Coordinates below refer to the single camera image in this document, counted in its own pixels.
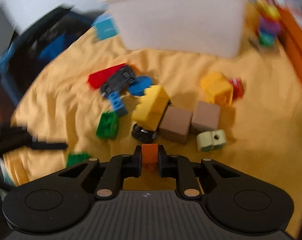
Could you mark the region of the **orange small brick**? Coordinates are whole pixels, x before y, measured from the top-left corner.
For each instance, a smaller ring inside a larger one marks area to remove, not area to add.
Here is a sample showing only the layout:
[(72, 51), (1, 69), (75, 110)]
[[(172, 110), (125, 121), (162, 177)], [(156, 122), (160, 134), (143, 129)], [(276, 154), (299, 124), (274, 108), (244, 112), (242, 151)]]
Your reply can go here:
[(142, 144), (142, 166), (148, 171), (157, 169), (158, 144)]

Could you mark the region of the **black toy truck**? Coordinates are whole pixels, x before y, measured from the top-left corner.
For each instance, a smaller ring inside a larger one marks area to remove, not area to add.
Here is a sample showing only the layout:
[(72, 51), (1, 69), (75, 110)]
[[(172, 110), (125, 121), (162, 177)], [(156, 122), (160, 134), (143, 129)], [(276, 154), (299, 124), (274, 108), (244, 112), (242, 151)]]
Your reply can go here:
[(143, 144), (152, 144), (157, 137), (156, 131), (145, 130), (138, 124), (133, 125), (131, 135), (133, 138), (139, 142), (142, 142)]

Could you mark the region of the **pale green bead block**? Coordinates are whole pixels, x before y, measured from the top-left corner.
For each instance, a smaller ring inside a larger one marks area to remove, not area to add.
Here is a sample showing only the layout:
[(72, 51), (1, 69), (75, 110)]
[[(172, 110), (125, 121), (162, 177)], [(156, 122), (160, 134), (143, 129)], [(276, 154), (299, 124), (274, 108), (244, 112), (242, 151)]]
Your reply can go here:
[(197, 135), (197, 149), (199, 152), (209, 152), (224, 148), (227, 143), (223, 129), (206, 131)]

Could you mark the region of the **green duplo brick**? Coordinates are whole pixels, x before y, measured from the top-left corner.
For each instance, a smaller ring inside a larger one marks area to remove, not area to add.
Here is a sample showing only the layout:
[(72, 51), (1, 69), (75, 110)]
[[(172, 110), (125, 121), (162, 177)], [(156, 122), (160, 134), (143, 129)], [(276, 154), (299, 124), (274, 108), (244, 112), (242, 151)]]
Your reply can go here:
[(96, 129), (96, 135), (100, 139), (114, 140), (117, 137), (119, 125), (119, 117), (116, 112), (103, 112)]

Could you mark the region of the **large yellow brick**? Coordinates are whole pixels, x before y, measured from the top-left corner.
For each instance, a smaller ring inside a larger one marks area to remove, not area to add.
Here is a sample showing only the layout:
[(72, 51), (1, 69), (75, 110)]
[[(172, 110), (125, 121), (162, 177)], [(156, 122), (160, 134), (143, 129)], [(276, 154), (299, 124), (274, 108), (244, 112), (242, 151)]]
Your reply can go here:
[(149, 131), (156, 131), (170, 98), (162, 86), (153, 85), (144, 90), (131, 115), (131, 120)]

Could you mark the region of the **blue small brick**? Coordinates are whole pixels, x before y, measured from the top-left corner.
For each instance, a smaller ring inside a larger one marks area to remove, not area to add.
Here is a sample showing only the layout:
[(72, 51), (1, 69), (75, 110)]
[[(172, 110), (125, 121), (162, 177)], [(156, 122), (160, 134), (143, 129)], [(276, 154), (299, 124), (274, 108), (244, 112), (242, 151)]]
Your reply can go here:
[(119, 117), (122, 117), (124, 115), (126, 115), (128, 113), (121, 97), (120, 97), (120, 94), (115, 91), (115, 92), (112, 92), (109, 96), (108, 96), (108, 100), (110, 101), (111, 103), (111, 107), (112, 107), (112, 110), (117, 113), (117, 115)]

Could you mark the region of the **red wedge block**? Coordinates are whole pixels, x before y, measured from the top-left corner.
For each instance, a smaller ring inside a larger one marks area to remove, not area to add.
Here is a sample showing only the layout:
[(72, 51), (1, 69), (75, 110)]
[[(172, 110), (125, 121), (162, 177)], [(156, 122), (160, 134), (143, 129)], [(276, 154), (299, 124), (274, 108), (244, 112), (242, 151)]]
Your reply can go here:
[(109, 77), (115, 74), (120, 68), (126, 66), (126, 63), (118, 64), (110, 68), (106, 68), (88, 76), (87, 83), (92, 89), (99, 89)]

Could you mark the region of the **dark grey toy car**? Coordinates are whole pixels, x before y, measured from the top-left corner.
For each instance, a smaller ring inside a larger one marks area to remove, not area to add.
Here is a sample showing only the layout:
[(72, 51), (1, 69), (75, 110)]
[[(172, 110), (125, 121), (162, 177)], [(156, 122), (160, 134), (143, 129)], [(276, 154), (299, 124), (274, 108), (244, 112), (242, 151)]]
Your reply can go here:
[(100, 87), (101, 96), (108, 98), (113, 92), (120, 92), (136, 79), (136, 75), (130, 66), (125, 65), (116, 71), (111, 77)]

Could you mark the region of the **left wooden cube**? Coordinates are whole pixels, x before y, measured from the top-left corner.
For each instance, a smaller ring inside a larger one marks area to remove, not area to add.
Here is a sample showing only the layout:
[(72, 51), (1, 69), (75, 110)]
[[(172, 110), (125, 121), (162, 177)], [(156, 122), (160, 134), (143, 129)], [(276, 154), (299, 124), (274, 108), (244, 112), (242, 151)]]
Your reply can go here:
[(159, 124), (159, 135), (163, 139), (185, 144), (192, 116), (190, 111), (169, 106)]

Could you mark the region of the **wooden cube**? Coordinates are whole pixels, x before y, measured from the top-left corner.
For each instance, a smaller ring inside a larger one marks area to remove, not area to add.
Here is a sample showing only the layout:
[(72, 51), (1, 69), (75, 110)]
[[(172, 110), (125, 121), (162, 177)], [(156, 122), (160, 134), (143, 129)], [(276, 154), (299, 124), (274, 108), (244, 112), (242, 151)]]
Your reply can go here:
[(163, 139), (185, 144), (192, 116), (190, 111), (169, 106), (159, 124), (159, 135)]
[(190, 132), (199, 134), (218, 129), (221, 107), (205, 101), (198, 101), (191, 119)]

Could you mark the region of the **right wooden cube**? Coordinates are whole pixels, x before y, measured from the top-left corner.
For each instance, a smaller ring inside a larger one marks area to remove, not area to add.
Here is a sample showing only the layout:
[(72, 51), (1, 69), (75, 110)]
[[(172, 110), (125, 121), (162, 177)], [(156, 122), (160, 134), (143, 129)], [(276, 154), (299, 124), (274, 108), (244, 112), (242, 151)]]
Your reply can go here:
[(199, 134), (218, 129), (221, 107), (205, 101), (198, 101), (191, 119), (190, 132)]

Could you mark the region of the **blue round disc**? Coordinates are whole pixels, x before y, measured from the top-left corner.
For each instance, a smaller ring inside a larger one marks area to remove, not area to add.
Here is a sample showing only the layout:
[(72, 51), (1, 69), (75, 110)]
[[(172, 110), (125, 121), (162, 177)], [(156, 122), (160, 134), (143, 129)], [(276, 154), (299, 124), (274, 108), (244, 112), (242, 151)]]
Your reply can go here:
[(152, 79), (148, 76), (138, 76), (128, 86), (128, 91), (133, 96), (143, 96), (144, 90), (152, 85)]

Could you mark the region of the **yellow quilted blanket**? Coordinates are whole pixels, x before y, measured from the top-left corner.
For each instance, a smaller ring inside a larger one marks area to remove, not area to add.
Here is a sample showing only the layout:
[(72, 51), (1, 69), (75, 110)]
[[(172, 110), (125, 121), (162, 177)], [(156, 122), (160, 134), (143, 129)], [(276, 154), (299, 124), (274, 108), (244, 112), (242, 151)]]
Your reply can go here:
[(87, 83), (88, 76), (121, 63), (162, 86), (177, 108), (193, 111), (204, 97), (200, 79), (219, 72), (240, 77), (245, 84), (242, 99), (221, 110), (219, 127), (227, 144), (221, 150), (200, 153), (196, 137), (186, 144), (157, 138), (169, 154), (191, 161), (213, 158), (237, 170), (285, 190), (294, 202), (287, 227), (297, 237), (302, 225), (302, 87), (285, 51), (260, 54), (249, 39), (258, 14), (247, 4), (242, 48), (233, 59), (161, 51), (128, 50), (120, 36), (99, 41), (94, 29), (47, 65), (20, 101), (12, 124), (26, 126), (44, 141), (65, 141), (66, 151), (34, 151), (20, 148), (4, 155), (7, 172), (16, 185), (41, 178), (65, 167), (68, 153), (86, 152), (100, 161), (132, 153), (137, 141), (131, 136), (129, 114), (120, 118), (115, 140), (101, 140), (96, 128), (110, 103)]

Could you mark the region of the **blue black fabric bag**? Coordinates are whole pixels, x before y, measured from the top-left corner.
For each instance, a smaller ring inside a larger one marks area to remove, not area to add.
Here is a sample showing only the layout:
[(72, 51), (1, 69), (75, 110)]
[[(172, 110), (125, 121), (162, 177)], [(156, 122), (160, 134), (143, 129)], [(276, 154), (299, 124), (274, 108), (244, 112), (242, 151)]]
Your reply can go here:
[(0, 54), (0, 85), (17, 106), (43, 68), (91, 28), (94, 19), (60, 5)]

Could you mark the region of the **orange cardboard box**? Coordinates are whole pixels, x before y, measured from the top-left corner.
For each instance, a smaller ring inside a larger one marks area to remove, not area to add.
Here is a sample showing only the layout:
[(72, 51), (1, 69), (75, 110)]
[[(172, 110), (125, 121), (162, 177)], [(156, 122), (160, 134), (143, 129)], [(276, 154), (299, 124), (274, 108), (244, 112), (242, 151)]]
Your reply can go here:
[(280, 40), (302, 83), (302, 29), (288, 10), (281, 8), (278, 8), (278, 10), (281, 15), (282, 26)]

